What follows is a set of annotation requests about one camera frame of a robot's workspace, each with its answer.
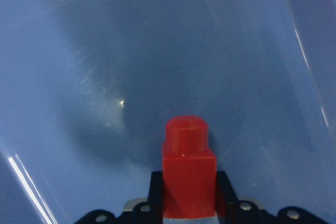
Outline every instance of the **transparent plastic sheet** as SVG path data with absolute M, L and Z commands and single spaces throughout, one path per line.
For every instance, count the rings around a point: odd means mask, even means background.
M 208 122 L 239 197 L 336 223 L 335 142 L 288 0 L 0 2 L 0 147 L 44 223 L 145 196 L 179 114 Z

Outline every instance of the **blue background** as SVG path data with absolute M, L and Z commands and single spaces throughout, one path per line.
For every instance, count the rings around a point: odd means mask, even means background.
M 336 223 L 335 3 L 0 0 L 0 221 L 119 215 L 196 114 L 239 197 Z

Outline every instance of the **black bracket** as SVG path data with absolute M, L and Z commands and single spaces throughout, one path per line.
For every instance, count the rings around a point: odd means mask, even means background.
M 148 199 L 119 217 L 105 210 L 89 212 L 75 224 L 162 224 L 162 172 L 152 172 Z M 327 224 L 298 207 L 286 207 L 277 216 L 251 201 L 238 200 L 225 172 L 217 172 L 216 212 L 220 224 Z

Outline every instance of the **screw head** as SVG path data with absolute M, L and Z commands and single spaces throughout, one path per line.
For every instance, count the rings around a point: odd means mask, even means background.
M 287 211 L 287 217 L 292 220 L 297 220 L 300 218 L 300 214 L 296 212 L 295 210 L 288 210 Z
M 243 211 L 250 211 L 252 209 L 252 206 L 249 202 L 242 202 L 240 203 L 240 208 Z
M 101 223 L 101 222 L 105 222 L 107 220 L 107 216 L 106 215 L 98 215 L 95 218 L 95 222 L 96 223 Z
M 150 210 L 151 210 L 150 205 L 144 205 L 144 206 L 140 207 L 140 211 L 142 211 L 142 212 L 149 212 Z

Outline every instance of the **red block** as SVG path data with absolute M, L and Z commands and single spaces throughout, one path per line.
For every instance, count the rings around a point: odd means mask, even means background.
M 206 122 L 192 115 L 171 119 L 162 153 L 164 217 L 214 216 L 216 156 L 208 147 Z

